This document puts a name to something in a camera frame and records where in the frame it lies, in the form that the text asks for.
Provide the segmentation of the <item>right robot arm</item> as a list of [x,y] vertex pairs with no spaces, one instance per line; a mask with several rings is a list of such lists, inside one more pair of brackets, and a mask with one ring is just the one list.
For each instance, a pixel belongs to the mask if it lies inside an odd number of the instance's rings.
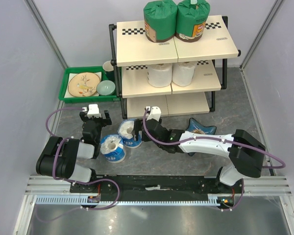
[[259,178],[263,168],[265,146],[245,130],[234,134],[205,135],[187,130],[166,129],[154,119],[143,123],[134,121],[134,134],[142,133],[142,141],[152,141],[171,153],[205,153],[230,160],[218,173],[214,185],[217,191],[227,192],[240,179]]

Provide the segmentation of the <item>white roll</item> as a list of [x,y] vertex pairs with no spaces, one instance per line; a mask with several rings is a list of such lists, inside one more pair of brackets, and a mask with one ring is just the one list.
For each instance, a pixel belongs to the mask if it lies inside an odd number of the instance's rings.
[[155,64],[147,66],[147,79],[150,85],[162,88],[172,82],[172,64]]
[[172,67],[172,82],[186,87],[191,84],[196,69],[196,62],[174,63]]

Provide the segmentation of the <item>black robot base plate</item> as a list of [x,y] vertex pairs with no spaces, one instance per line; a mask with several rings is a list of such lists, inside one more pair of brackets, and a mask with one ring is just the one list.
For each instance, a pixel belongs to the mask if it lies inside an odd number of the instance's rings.
[[222,184],[217,177],[170,175],[97,175],[110,179],[120,188],[119,199],[204,199],[208,194],[236,195],[242,192],[242,180],[233,186]]

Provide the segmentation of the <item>green roll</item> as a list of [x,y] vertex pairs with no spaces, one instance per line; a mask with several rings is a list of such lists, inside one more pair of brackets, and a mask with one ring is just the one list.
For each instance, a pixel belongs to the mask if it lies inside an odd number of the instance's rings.
[[198,41],[210,13],[206,0],[183,0],[177,5],[175,37],[184,42]]
[[177,5],[172,0],[156,0],[148,2],[144,9],[146,37],[161,43],[170,40],[176,29]]

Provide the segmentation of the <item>white roll front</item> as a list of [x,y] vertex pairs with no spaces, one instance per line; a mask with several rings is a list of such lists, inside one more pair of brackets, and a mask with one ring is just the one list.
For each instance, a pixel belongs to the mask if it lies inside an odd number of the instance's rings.
[[191,84],[196,69],[196,62],[174,63],[172,67],[172,82],[186,87]]

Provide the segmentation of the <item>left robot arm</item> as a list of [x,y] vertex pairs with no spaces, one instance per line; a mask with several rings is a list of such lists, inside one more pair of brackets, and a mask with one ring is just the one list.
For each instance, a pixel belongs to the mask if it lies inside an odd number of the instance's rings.
[[85,107],[79,115],[83,121],[82,137],[51,136],[36,163],[36,172],[56,180],[76,182],[86,192],[94,192],[98,187],[95,170],[80,166],[77,159],[98,157],[102,128],[111,125],[112,121],[108,110],[102,117],[100,112]]

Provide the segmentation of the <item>blue plastic roll back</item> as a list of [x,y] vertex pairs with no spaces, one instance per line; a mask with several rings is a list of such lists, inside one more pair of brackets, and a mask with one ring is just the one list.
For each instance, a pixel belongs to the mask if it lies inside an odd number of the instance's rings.
[[124,120],[119,128],[118,134],[121,136],[123,143],[128,148],[138,148],[142,143],[142,133],[139,132],[137,139],[134,139],[133,131],[134,131],[134,119]]

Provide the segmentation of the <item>white roll back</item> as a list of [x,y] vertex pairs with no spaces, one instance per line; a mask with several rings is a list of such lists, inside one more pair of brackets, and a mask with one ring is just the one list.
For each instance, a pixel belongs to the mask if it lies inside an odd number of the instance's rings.
[[150,85],[162,88],[172,82],[172,64],[155,64],[147,66],[147,79]]

